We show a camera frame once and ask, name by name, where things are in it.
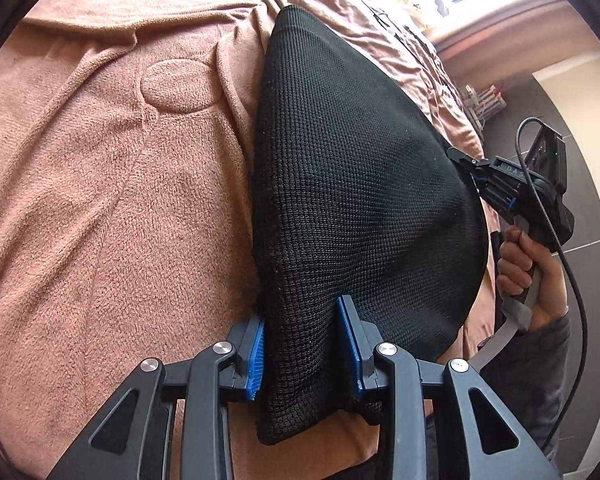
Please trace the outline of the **person's right forearm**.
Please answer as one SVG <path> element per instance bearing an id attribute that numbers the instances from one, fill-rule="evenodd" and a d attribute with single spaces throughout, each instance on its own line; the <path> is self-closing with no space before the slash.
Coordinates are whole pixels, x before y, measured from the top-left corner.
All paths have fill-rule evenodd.
<path id="1" fill-rule="evenodd" d="M 545 439 L 562 409 L 570 336 L 570 319 L 563 316 L 514 336 L 480 372 L 549 460 L 555 459 L 557 438 Z"/>

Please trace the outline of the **person's right hand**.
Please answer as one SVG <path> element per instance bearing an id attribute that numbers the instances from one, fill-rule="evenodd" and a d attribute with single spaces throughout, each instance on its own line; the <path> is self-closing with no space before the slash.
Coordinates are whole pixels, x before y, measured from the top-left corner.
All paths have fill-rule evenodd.
<path id="1" fill-rule="evenodd" d="M 543 245 L 522 229 L 509 226 L 496 264 L 496 286 L 501 294 L 519 296 L 532 286 L 532 271 L 541 272 L 538 296 L 531 308 L 530 332 L 537 332 L 568 312 L 567 289 L 562 266 Z"/>

